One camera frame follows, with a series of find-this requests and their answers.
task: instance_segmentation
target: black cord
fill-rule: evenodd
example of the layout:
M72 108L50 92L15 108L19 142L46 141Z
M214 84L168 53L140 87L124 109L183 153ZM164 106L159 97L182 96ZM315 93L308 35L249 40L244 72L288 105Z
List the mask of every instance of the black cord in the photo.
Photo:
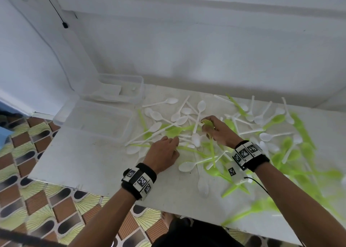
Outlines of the black cord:
M244 179L252 179L253 181L255 181L259 186L262 187L262 189L265 190L266 193L268 193L268 195L270 196L269 192L255 179L251 178L251 177L244 177ZM300 241L300 243L302 244L303 247L306 247L305 244L301 241L301 239L297 236L298 240Z
M58 13L58 11L56 10L56 8L54 7L54 5L52 4L52 2L49 0L50 4L53 6L53 8L55 9L56 13L58 14L59 18L61 19L61 21L63 22L63 27L64 28L68 28L68 25L66 22L63 21L62 17L60 16L60 14Z

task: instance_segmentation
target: hand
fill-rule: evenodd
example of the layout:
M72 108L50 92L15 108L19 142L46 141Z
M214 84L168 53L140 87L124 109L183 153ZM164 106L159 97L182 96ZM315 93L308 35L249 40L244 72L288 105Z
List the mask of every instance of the hand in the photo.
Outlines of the hand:
M232 131L226 123L220 121L214 115L205 117L205 119L210 120L214 124L214 128L204 124L202 126L202 131L207 132L219 144L234 149L241 141L243 141L243 139Z
M156 174L171 167L179 157L176 150L179 145L179 138L168 139L167 136L153 143L145 156L143 163L149 166Z

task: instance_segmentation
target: black pants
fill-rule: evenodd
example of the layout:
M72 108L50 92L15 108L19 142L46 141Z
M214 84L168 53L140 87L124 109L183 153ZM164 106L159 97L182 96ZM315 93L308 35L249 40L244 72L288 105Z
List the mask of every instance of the black pants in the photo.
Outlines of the black pants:
M167 241L174 236L179 237L182 230L189 230L193 233L189 233L191 237L196 238L196 243L201 240L200 236L208 237L215 246L231 246L231 247L244 247L234 238L232 238L225 229L221 226L217 226L210 223L205 223L198 220L193 220L189 218L172 220L168 232L160 236L152 245L152 247L166 246Z

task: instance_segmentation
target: plastic bin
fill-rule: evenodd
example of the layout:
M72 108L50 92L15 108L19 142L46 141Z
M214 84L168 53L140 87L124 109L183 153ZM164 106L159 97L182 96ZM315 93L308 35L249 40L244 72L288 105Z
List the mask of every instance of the plastic bin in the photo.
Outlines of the plastic bin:
M73 97L60 109L53 123L122 143L128 140L132 132L134 114L128 109Z
M142 76L99 74L86 80L79 94L98 101L138 104L143 99L144 80Z

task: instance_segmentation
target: bare foot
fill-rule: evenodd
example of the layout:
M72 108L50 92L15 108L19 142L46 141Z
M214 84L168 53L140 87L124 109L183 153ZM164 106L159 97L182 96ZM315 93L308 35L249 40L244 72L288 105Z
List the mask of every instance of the bare foot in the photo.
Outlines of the bare foot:
M174 214L170 214L169 212L164 212L164 211L161 212L161 219L163 223L167 226L167 228L170 227L170 224L174 218L175 218Z

